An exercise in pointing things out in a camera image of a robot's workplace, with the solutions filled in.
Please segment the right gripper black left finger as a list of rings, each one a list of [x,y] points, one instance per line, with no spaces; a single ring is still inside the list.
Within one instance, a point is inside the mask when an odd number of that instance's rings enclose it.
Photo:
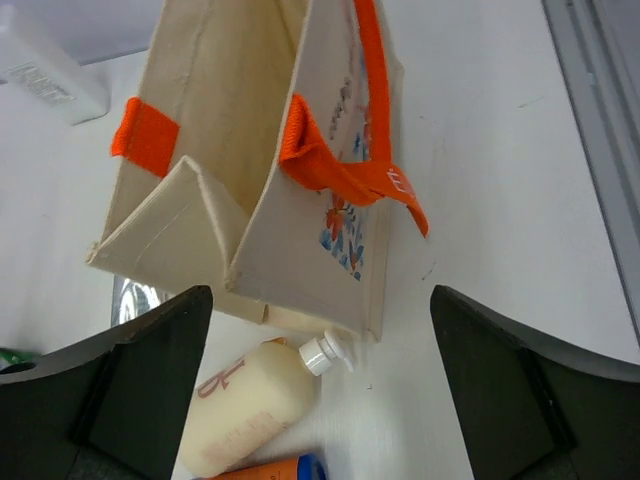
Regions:
[[[1,372],[4,479],[168,479],[208,335],[194,286],[117,327]]]

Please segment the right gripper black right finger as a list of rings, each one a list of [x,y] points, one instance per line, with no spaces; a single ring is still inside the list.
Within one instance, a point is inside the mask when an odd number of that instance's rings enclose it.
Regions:
[[[430,312],[477,479],[636,479],[639,367],[444,285]]]

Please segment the silver foil tube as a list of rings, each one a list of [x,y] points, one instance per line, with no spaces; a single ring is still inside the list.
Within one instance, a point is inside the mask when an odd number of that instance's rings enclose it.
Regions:
[[[171,294],[129,278],[115,276],[111,322],[116,327],[143,315],[172,297]]]

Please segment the cream lotion pump bottle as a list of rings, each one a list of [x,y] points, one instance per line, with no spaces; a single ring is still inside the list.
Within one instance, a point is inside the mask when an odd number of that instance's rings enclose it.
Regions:
[[[353,370],[349,348],[330,330],[295,348],[265,341],[194,391],[178,458],[195,477],[237,465],[306,416],[318,378],[337,361]]]

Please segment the orange tube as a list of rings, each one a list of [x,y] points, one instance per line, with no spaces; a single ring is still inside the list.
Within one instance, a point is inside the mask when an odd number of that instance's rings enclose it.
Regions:
[[[220,474],[213,480],[328,480],[320,458],[307,453],[298,457]]]

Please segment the canvas tote bag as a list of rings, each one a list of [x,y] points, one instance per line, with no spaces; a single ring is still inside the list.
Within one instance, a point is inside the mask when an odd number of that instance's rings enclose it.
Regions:
[[[377,341],[403,70],[378,1],[168,1],[90,266],[223,313]]]

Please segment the clear square bottle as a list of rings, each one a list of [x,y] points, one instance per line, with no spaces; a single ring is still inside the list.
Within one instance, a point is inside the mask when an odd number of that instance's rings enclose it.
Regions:
[[[70,125],[102,117],[110,108],[108,90],[43,26],[11,4],[1,6],[1,80],[22,89]]]

